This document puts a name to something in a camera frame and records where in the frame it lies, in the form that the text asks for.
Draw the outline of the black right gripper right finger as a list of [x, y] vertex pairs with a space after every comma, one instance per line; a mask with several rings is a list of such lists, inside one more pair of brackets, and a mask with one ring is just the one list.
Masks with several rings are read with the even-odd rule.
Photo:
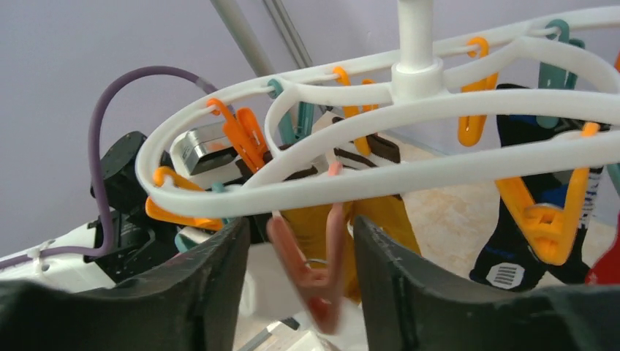
[[370, 350], [617, 350], [619, 287], [508, 292], [408, 250], [366, 217], [355, 259]]

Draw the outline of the white plastic clip hanger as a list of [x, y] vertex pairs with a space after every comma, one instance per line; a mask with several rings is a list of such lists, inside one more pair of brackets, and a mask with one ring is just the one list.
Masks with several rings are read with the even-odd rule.
[[[275, 75], [284, 82], [303, 84], [313, 104], [311, 134], [285, 145], [278, 132], [279, 153], [243, 185], [223, 193], [208, 187], [217, 172], [193, 176], [196, 190], [176, 186], [169, 175], [156, 176], [162, 155], [188, 124], [213, 111], [216, 98], [225, 105], [268, 91], [268, 77], [220, 89], [184, 107], [146, 139], [135, 169], [150, 199], [167, 211], [190, 217], [248, 216], [272, 210], [359, 200], [495, 180], [535, 173], [606, 165], [619, 160], [619, 133], [579, 137], [564, 133], [549, 141], [477, 151], [419, 165], [396, 159], [398, 148], [380, 132], [418, 122], [473, 114], [555, 115], [562, 118], [615, 124], [619, 121], [619, 74], [605, 60], [582, 48], [531, 32], [546, 23], [536, 18], [483, 32], [497, 52], [459, 67], [445, 69], [442, 59], [464, 52], [465, 37], [432, 39], [431, 1], [400, 1], [398, 50], [342, 61], [350, 74], [390, 69], [388, 83], [327, 86], [333, 65], [298, 69]], [[534, 59], [575, 73], [594, 91], [565, 89], [499, 89], [461, 92], [473, 83], [511, 64]]]

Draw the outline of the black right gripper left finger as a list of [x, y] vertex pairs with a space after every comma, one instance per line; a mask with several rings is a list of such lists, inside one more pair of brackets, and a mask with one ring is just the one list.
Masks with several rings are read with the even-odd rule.
[[111, 289], [1, 283], [3, 350], [231, 350], [250, 245], [236, 219]]

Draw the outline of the white sock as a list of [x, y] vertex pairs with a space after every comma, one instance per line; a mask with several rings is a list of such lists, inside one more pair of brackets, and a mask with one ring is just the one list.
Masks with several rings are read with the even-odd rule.
[[267, 325], [289, 317], [299, 323], [296, 333], [312, 331], [330, 342], [329, 350], [368, 349], [363, 310], [359, 305], [344, 299], [336, 334], [320, 333], [286, 277], [272, 245], [250, 246], [234, 348], [242, 347]]

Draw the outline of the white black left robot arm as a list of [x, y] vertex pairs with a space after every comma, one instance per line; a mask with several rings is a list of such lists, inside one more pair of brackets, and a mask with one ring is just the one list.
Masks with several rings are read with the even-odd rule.
[[175, 256], [178, 228], [147, 216], [147, 194], [135, 175], [137, 152], [146, 136], [129, 132], [102, 157], [101, 166], [113, 219], [112, 248], [101, 257], [59, 254], [40, 257], [44, 249], [61, 246], [98, 248], [104, 241], [99, 219], [83, 224], [66, 235], [21, 253], [28, 262], [10, 265], [11, 256], [1, 259], [1, 279], [29, 279], [72, 293], [115, 284], [146, 272]]

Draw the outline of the mustard yellow sock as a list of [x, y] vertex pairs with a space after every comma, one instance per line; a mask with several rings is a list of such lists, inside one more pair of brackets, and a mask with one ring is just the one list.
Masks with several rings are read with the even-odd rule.
[[[301, 252], [308, 259], [324, 260], [326, 254], [325, 227], [331, 205], [317, 205], [308, 208], [296, 208], [282, 211], [281, 215], [288, 221]], [[419, 254], [411, 222], [404, 202], [398, 195], [374, 197], [347, 202], [343, 207], [345, 242], [344, 242], [344, 296], [361, 302], [358, 284], [355, 247], [352, 226], [356, 216], [365, 216], [381, 228], [394, 241]]]

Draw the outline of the pink clothespin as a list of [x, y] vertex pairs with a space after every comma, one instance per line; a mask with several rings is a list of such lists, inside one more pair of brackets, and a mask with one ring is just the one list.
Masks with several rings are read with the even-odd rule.
[[345, 225], [344, 204], [334, 203], [326, 220], [326, 261], [312, 268], [299, 249], [294, 232], [285, 219], [275, 214], [268, 221], [268, 237], [298, 297], [324, 334], [334, 334], [339, 326], [344, 290]]

